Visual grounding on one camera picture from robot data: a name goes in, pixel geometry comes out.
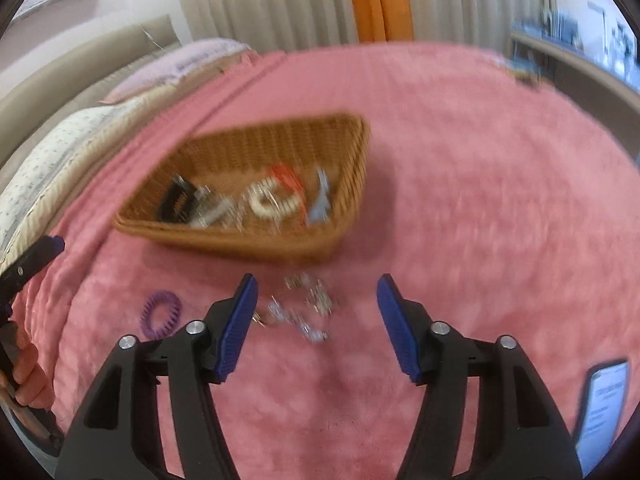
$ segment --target smartphone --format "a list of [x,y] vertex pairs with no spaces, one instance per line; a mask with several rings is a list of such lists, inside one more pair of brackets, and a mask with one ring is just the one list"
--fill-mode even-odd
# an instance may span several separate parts
[[587,372],[574,431],[583,476],[609,452],[625,407],[630,365],[627,359],[594,366]]

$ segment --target pink pillow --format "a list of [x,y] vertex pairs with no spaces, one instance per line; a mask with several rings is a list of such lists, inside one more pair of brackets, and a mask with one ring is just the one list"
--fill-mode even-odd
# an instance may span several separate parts
[[161,84],[178,84],[185,76],[218,59],[250,50],[244,43],[225,38],[199,40],[143,66],[114,88],[102,101],[113,105]]

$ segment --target orange curtain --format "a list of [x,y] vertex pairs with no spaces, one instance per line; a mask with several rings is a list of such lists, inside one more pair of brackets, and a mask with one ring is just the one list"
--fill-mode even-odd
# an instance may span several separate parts
[[414,38],[409,0],[352,1],[361,43]]

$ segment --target spiral hair tie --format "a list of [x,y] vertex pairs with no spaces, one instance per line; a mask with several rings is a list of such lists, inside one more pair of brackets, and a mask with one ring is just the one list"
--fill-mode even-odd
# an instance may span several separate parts
[[[151,313],[163,303],[169,306],[170,315],[162,328],[159,330],[153,330],[151,328],[150,320]],[[140,318],[140,328],[142,329],[142,333],[149,339],[163,339],[170,336],[175,330],[175,326],[180,319],[181,312],[182,303],[178,296],[168,290],[156,292],[146,301],[145,308],[142,311],[142,317]]]

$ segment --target blue hair clip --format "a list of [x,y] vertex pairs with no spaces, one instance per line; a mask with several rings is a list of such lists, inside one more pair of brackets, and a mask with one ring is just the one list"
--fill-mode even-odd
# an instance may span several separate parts
[[328,222],[328,211],[331,209],[329,203],[329,178],[322,168],[318,168],[318,179],[320,180],[320,195],[314,202],[312,208],[306,216],[306,225],[311,226],[320,222]]

